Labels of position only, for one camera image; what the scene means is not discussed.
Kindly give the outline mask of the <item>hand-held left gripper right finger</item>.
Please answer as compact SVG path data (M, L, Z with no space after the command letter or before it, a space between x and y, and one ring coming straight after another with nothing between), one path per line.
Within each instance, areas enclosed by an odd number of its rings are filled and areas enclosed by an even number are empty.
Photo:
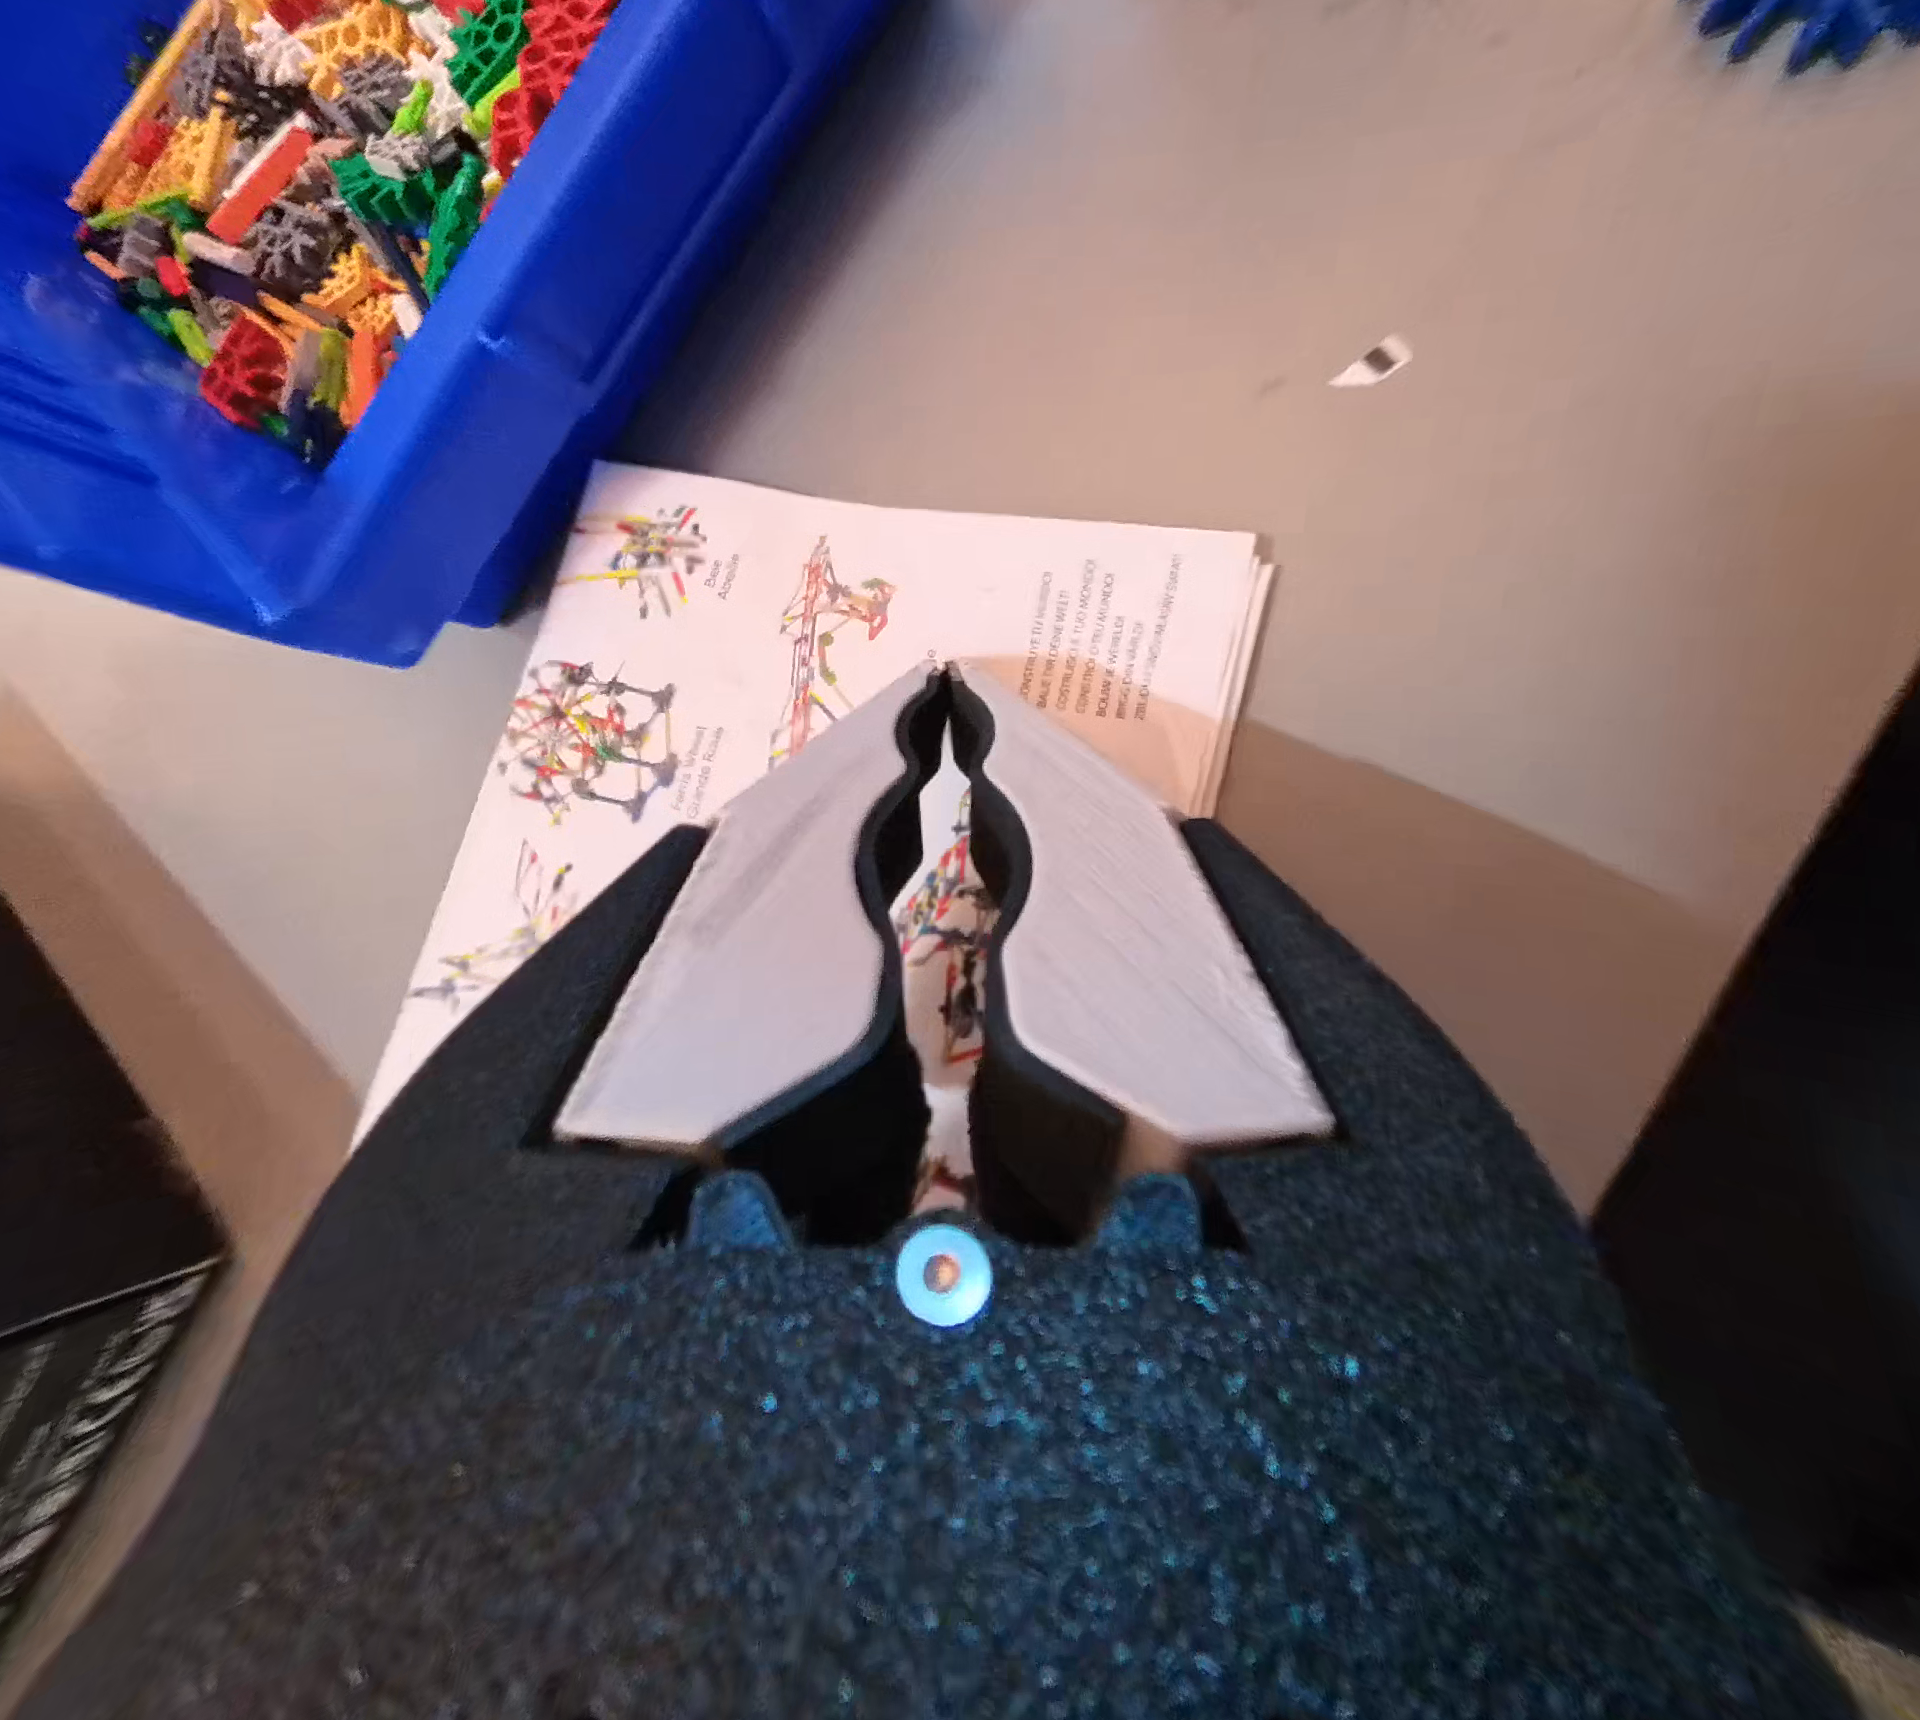
M946 665L971 861L997 897L971 1071L978 1214L1085 1248L1121 1165L1334 1140L1337 1119L1186 819L987 665Z

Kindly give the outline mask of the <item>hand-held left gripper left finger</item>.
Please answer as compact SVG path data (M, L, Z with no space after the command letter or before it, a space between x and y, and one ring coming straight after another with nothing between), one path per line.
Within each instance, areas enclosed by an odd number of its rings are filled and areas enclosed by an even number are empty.
M942 731L946 675L910 665L705 822L561 1102L567 1144L662 1154L678 1175L748 1173L810 1248L910 1214L928 1071L898 897L928 861Z

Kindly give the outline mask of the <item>blue plastic parts bin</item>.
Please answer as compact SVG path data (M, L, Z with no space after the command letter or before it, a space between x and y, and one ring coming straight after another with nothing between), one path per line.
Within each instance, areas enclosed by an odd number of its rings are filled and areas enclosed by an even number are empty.
M73 250L139 12L7 0L0 569L283 648L496 627L898 0L616 0L326 466L228 429Z

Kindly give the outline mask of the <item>pile of colourful construction pieces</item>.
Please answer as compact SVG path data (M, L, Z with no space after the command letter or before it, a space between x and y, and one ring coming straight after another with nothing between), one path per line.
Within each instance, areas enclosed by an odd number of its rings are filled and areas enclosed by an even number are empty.
M190 0L69 192L207 409L326 466L616 0Z

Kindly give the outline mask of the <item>printed instruction booklet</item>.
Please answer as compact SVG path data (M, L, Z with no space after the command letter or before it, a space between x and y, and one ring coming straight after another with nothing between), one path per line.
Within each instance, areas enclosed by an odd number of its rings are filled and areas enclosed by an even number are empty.
M1253 538L585 466L354 1140L662 822L711 819L928 654L987 665L1210 819L1260 596Z

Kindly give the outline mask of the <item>person's black printed shirt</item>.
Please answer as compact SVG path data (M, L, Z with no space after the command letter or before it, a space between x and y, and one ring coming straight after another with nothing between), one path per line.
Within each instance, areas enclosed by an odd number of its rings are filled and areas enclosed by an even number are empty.
M1590 1214L1698 1481L1827 1618L1920 1644L1920 678Z

